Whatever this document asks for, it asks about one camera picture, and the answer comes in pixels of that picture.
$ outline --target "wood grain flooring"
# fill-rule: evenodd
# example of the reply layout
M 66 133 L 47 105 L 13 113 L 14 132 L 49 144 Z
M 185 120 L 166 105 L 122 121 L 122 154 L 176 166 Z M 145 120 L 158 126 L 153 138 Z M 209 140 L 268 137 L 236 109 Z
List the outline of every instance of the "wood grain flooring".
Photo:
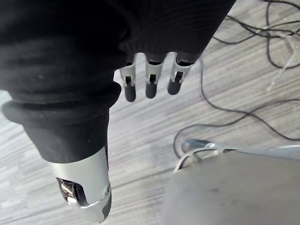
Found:
M 265 8 L 266 3 L 258 0 L 238 0 L 229 14 L 263 27 Z M 272 5 L 270 15 L 271 23 L 300 20 L 297 9 L 288 5 Z M 216 33 L 217 37 L 227 40 L 238 40 L 246 35 L 239 25 L 229 21 L 223 22 Z M 285 71 L 273 89 L 266 90 L 278 69 L 267 61 L 265 46 L 266 40 L 260 37 L 240 45 L 224 45 L 212 40 L 203 54 L 204 87 L 209 99 L 223 107 L 251 110 L 273 100 L 299 98 L 299 68 Z M 286 41 L 272 40 L 271 54 L 274 61 L 284 65 L 290 57 Z M 176 132 L 193 123 L 226 123 L 238 116 L 214 110 L 204 102 L 199 92 L 199 63 L 193 66 L 180 93 L 170 96 L 166 87 L 173 57 L 169 54 L 165 60 L 157 96 L 147 99 L 144 56 L 139 54 L 136 101 L 127 102 L 122 91 L 110 110 L 108 144 L 112 209 L 104 225 L 160 224 L 164 186 L 177 162 L 172 148 Z M 120 82 L 118 71 L 115 80 Z M 0 105 L 8 100 L 8 94 L 0 92 Z M 299 109 L 299 104 L 289 103 L 257 114 L 286 135 L 299 137 Z M 239 146 L 294 143 L 279 138 L 252 118 L 231 127 L 189 130 L 182 134 L 178 146 L 186 137 Z M 7 121 L 1 114 L 0 224 L 90 224 L 65 204 L 50 168 L 22 126 Z

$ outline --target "robotic hand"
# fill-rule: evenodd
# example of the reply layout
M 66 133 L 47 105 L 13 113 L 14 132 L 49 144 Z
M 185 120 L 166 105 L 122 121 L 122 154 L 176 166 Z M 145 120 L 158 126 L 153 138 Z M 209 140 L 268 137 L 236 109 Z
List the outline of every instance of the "robotic hand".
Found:
M 6 117 L 22 124 L 49 162 L 63 198 L 88 220 L 110 211 L 107 127 L 120 94 L 135 99 L 135 54 L 145 53 L 153 98 L 167 53 L 178 93 L 234 0 L 0 0 L 0 89 Z

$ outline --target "black cloth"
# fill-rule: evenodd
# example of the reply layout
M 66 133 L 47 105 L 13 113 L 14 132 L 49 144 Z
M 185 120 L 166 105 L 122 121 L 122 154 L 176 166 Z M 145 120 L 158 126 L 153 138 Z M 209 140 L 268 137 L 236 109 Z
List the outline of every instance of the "black cloth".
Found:
M 107 143 L 114 71 L 137 52 L 200 55 L 233 0 L 0 0 L 5 116 L 50 162 Z

